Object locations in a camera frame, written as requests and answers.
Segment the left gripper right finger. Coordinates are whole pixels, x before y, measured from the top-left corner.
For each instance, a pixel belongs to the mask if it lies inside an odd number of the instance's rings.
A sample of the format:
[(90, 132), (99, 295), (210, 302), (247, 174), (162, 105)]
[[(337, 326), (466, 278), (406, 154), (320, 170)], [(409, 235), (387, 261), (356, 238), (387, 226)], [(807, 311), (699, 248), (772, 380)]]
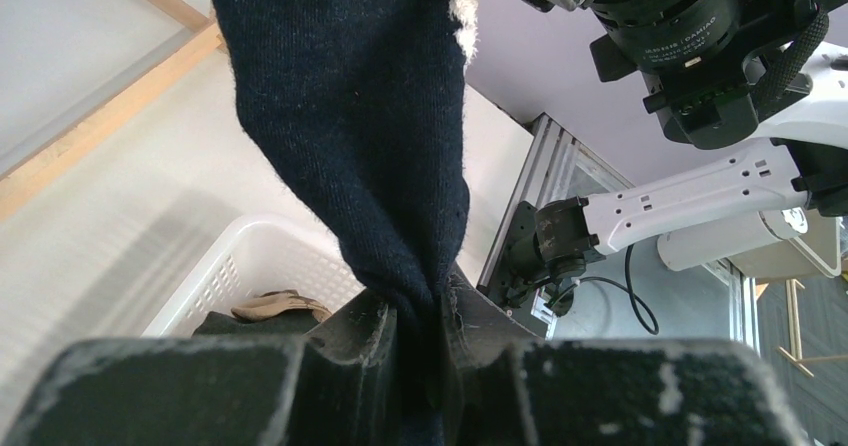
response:
[(770, 367), (709, 339), (545, 341), (453, 271), (442, 296), (449, 445), (804, 445)]

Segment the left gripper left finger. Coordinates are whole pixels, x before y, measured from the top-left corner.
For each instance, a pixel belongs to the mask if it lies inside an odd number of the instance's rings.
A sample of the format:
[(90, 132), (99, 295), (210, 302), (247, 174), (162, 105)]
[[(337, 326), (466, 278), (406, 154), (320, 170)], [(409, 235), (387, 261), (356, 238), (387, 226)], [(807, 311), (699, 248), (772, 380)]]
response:
[(363, 292), (309, 333), (103, 339), (48, 367), (8, 445), (384, 445), (396, 311)]

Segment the argyle brown sock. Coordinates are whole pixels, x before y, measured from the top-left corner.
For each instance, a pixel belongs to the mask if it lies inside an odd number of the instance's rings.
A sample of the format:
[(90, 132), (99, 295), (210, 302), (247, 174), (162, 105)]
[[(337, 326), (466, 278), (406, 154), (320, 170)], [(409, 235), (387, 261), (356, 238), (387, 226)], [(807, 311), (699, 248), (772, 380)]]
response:
[(265, 321), (291, 311), (308, 311), (319, 323), (332, 316), (320, 301), (302, 296), (297, 290), (269, 292), (230, 309), (234, 317), (251, 322)]

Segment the santa pattern dark sock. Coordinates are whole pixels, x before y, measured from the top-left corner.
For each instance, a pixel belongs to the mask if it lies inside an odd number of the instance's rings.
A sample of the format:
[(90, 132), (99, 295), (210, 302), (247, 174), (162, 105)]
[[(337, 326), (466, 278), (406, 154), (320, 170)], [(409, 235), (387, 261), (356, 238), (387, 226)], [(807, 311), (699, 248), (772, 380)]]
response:
[(243, 130), (397, 310), (401, 443), (442, 444), (428, 393), (469, 213), (451, 0), (211, 1)]

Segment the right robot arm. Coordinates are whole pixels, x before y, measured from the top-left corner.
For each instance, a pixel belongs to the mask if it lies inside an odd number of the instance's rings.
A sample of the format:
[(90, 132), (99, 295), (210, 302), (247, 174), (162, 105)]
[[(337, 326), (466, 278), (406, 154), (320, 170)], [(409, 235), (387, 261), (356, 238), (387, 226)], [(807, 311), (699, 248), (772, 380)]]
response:
[(510, 233), (487, 296), (515, 306), (538, 290), (571, 294), (586, 267), (644, 239), (743, 213), (847, 211), (847, 130), (805, 74), (847, 0), (522, 0), (588, 9), (598, 77), (643, 76), (664, 136), (723, 161), (642, 188), (556, 199)]

